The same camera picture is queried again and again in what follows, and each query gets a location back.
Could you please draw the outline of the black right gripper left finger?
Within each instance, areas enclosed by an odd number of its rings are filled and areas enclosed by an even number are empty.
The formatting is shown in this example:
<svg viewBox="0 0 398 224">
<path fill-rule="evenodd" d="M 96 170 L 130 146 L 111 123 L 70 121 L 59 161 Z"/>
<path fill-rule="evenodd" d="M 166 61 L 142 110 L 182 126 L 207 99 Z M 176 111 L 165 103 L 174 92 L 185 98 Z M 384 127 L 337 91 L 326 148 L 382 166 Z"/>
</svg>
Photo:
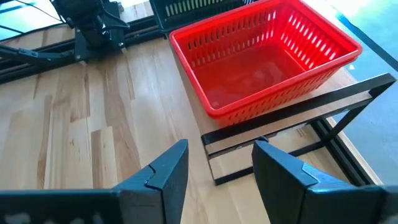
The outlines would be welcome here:
<svg viewBox="0 0 398 224">
<path fill-rule="evenodd" d="M 123 224 L 180 224 L 188 182 L 188 141 L 181 139 L 115 189 Z"/>
</svg>

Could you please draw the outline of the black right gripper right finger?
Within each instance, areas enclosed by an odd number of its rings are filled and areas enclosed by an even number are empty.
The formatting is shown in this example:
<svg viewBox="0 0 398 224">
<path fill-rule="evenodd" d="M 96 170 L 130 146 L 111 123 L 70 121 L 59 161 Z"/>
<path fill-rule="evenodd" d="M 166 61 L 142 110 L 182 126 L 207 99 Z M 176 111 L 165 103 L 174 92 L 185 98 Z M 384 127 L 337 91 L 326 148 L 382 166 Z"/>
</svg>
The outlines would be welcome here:
<svg viewBox="0 0 398 224">
<path fill-rule="evenodd" d="M 257 140 L 252 150 L 257 187 L 271 224 L 376 224 L 384 191 L 357 187 Z"/>
</svg>

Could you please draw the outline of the red plastic basket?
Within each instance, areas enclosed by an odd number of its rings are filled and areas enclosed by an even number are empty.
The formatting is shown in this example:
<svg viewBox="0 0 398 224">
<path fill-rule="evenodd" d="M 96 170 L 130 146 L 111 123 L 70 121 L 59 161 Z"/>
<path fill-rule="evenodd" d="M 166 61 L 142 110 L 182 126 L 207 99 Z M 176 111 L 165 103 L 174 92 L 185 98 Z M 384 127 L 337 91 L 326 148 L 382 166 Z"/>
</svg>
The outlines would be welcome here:
<svg viewBox="0 0 398 224">
<path fill-rule="evenodd" d="M 240 123 L 260 114 L 270 111 L 286 102 L 309 93 L 324 84 L 342 66 L 353 62 L 354 59 L 332 61 L 288 78 L 280 83 L 274 83 L 271 78 L 279 77 L 278 72 L 261 74 L 261 81 L 257 81 L 254 74 L 249 76 L 252 85 L 239 81 L 237 84 L 224 84 L 227 90 L 212 102 L 219 102 L 222 107 L 209 111 L 220 126 L 230 126 Z"/>
<path fill-rule="evenodd" d="M 356 60 L 362 46 L 301 0 L 265 0 L 177 29 L 169 36 L 200 103 L 249 76 L 278 72 L 280 83 L 332 61 Z"/>
</svg>

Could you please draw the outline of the black plastic basket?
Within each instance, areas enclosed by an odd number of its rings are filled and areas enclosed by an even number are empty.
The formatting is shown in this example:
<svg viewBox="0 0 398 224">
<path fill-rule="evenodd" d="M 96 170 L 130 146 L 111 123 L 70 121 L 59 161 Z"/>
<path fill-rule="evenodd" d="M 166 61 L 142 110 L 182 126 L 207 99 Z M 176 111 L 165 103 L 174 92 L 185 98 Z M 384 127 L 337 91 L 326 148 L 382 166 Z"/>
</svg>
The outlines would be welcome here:
<svg viewBox="0 0 398 224">
<path fill-rule="evenodd" d="M 149 0 L 163 33 L 256 1 L 258 0 Z"/>
</svg>

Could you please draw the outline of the black aluminium table rail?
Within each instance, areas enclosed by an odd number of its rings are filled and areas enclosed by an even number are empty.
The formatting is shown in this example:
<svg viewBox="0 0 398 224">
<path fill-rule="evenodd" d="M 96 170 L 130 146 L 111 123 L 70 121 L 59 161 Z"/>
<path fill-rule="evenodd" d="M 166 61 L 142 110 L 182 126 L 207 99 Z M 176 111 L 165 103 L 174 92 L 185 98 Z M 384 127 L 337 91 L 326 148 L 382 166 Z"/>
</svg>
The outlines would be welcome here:
<svg viewBox="0 0 398 224">
<path fill-rule="evenodd" d="M 380 178 L 371 169 L 358 150 L 346 138 L 343 132 L 331 139 L 326 135 L 333 126 L 326 119 L 319 119 L 310 123 L 320 138 L 321 146 L 325 147 L 349 182 L 355 186 L 382 184 Z"/>
<path fill-rule="evenodd" d="M 119 41 L 103 50 L 87 49 L 83 36 L 78 31 L 73 39 L 34 50 L 0 45 L 0 84 L 104 57 L 112 52 L 164 36 L 154 16 L 131 21 L 129 25 L 129 30 L 118 32 Z"/>
</svg>

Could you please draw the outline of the wooden shelf with black frame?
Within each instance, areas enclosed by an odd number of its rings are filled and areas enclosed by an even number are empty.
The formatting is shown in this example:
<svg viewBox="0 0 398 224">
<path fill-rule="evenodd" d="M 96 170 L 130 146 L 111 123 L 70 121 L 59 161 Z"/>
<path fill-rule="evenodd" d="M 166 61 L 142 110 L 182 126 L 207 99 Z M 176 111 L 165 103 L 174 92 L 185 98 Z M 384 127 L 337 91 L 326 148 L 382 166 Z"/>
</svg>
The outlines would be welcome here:
<svg viewBox="0 0 398 224">
<path fill-rule="evenodd" d="M 206 115 L 180 63 L 177 69 L 198 125 L 200 143 L 215 185 L 252 174 L 251 150 L 258 137 L 267 138 L 272 145 L 295 157 L 320 155 L 328 162 L 324 166 L 327 172 L 347 179 L 331 154 L 321 146 L 320 138 L 310 123 L 319 119 L 328 120 L 333 128 L 326 138 L 331 139 L 343 132 L 396 82 L 389 73 L 358 82 L 341 69 L 321 87 L 300 98 L 222 128 Z"/>
</svg>

